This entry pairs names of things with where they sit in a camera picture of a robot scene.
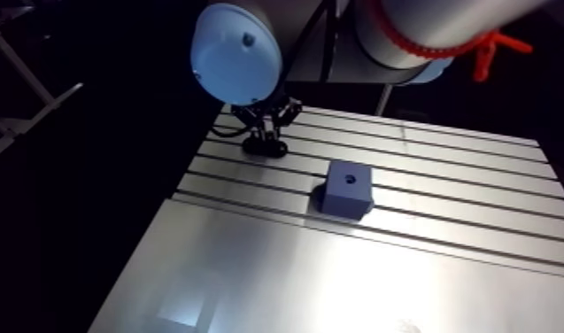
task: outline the dark floor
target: dark floor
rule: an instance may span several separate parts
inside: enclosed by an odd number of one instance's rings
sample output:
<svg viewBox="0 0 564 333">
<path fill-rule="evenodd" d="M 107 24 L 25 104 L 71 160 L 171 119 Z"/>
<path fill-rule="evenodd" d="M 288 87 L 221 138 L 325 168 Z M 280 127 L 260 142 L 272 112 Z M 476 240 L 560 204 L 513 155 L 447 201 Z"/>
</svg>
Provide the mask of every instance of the dark floor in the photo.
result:
<svg viewBox="0 0 564 333">
<path fill-rule="evenodd" d="M 182 178 L 220 107 L 189 71 L 202 5 L 72 0 L 37 14 L 53 32 L 43 54 L 51 85 L 85 87 L 0 156 L 6 331 L 86 331 Z M 397 88 L 388 115 L 421 112 L 438 124 L 538 138 L 563 176 L 564 34 L 546 21 L 536 15 L 527 25 L 552 27 L 548 41 L 531 28 L 510 29 L 548 51 L 526 58 L 503 51 L 484 86 L 469 81 L 464 58 L 436 82 Z M 309 105 L 372 112 L 381 87 L 289 90 Z"/>
</svg>

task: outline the cable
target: cable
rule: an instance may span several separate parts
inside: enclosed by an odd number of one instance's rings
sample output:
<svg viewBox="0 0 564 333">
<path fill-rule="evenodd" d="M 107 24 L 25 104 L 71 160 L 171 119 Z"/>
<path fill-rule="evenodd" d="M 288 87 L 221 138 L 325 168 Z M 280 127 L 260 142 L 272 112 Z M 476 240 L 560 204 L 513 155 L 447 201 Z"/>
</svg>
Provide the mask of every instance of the cable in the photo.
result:
<svg viewBox="0 0 564 333">
<path fill-rule="evenodd" d="M 337 1 L 327 0 L 327 25 L 325 26 L 325 43 L 323 44 L 323 61 L 319 82 L 327 82 L 336 54 L 337 39 Z"/>
<path fill-rule="evenodd" d="M 287 56 L 284 60 L 284 68 L 282 70 L 282 73 L 280 74 L 280 78 L 279 78 L 277 84 L 275 85 L 274 91 L 266 99 L 266 101 L 267 101 L 266 107 L 263 108 L 263 112 L 259 115 L 259 117 L 257 119 L 255 119 L 255 121 L 252 124 L 250 124 L 250 125 L 248 125 L 244 128 L 240 128 L 237 131 L 230 132 L 230 133 L 223 133 L 223 132 L 220 132 L 215 127 L 212 127 L 210 129 L 212 131 L 212 133 L 214 133 L 215 135 L 217 135 L 219 137 L 241 136 L 244 133 L 250 131 L 251 128 L 254 128 L 257 124 L 259 124 L 263 120 L 263 117 L 265 117 L 265 114 L 267 113 L 267 111 L 269 109 L 271 109 L 272 106 L 274 106 L 274 103 L 275 103 L 278 95 L 282 91 L 283 83 L 286 82 L 286 78 L 288 77 L 288 74 L 290 74 L 290 69 L 292 68 L 294 61 L 297 58 L 298 52 L 300 51 L 300 48 L 302 48 L 302 45 L 306 41 L 306 37 L 308 37 L 308 35 L 311 34 L 311 32 L 314 29 L 314 26 L 317 24 L 317 22 L 319 21 L 319 19 L 323 15 L 323 12 L 326 9 L 327 9 L 327 0 L 322 0 L 321 3 L 319 4 L 319 6 L 317 6 L 317 9 L 314 10 L 313 15 L 311 15 L 311 18 L 308 19 L 308 21 L 306 22 L 305 27 L 300 32 L 298 39 L 296 40 L 294 45 L 292 45 L 290 52 L 288 52 L 288 54 L 287 54 Z"/>
</svg>

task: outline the red cable clip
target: red cable clip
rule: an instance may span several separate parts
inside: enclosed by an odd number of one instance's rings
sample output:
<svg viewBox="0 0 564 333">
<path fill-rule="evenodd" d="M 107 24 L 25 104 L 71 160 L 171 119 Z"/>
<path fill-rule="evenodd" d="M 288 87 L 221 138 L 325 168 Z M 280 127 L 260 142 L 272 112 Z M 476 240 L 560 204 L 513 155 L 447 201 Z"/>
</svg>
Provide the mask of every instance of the red cable clip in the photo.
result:
<svg viewBox="0 0 564 333">
<path fill-rule="evenodd" d="M 484 82 L 488 79 L 492 60 L 497 52 L 497 44 L 508 46 L 521 53 L 531 53 L 534 50 L 531 45 L 507 35 L 502 35 L 498 30 L 489 32 L 475 48 L 475 81 Z"/>
</svg>

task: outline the metal surface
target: metal surface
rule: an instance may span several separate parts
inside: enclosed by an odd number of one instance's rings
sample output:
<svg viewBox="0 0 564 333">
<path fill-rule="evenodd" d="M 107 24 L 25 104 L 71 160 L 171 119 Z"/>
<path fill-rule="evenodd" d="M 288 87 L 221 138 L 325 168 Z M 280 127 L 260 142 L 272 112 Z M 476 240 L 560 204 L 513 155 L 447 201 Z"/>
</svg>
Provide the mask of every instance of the metal surface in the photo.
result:
<svg viewBox="0 0 564 333">
<path fill-rule="evenodd" d="M 282 159 L 206 138 L 89 332 L 564 333 L 564 190 L 536 142 L 307 107 L 296 122 Z M 361 221 L 314 208 L 331 159 L 373 166 Z"/>
<path fill-rule="evenodd" d="M 564 277 L 167 200 L 89 332 L 564 333 Z"/>
<path fill-rule="evenodd" d="M 394 68 L 428 62 L 389 40 L 375 24 L 371 0 L 356 0 L 357 31 L 364 48 L 379 62 Z M 409 40 L 429 48 L 451 48 L 476 35 L 501 27 L 548 0 L 378 0 L 393 26 Z"/>
</svg>

